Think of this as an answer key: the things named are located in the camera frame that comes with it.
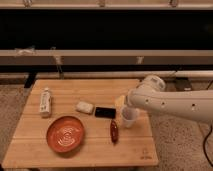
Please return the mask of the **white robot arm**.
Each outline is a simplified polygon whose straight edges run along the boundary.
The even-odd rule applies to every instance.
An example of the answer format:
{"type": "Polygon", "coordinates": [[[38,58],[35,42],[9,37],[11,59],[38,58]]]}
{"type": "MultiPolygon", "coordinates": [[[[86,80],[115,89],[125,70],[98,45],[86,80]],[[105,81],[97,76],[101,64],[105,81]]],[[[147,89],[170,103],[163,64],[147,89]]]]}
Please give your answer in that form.
{"type": "Polygon", "coordinates": [[[213,124],[213,90],[168,92],[165,88],[166,83],[162,78],[148,75],[135,88],[118,97],[115,106],[213,124]]]}

